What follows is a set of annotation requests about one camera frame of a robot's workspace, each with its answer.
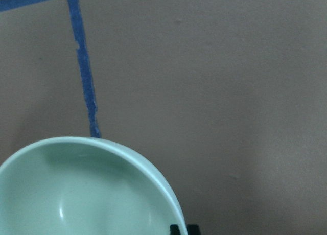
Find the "mint green bowl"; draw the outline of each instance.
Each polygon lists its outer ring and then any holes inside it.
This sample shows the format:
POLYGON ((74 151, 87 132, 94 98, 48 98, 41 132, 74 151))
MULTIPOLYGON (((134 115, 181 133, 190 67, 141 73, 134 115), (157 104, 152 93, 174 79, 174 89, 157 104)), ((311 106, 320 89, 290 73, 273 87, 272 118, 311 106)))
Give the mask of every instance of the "mint green bowl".
POLYGON ((137 152, 97 138, 58 137, 0 166, 0 235, 187 235, 177 198, 137 152))

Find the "floor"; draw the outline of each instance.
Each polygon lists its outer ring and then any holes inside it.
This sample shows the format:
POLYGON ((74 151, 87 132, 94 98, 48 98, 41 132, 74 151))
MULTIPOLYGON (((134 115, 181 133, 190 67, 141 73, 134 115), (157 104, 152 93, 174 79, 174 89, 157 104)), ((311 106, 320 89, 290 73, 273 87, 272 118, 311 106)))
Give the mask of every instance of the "floor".
MULTIPOLYGON (((187 223, 325 234, 327 0, 79 1, 102 137, 160 169, 187 223)), ((67 0, 0 29, 0 162, 89 136, 67 0)))

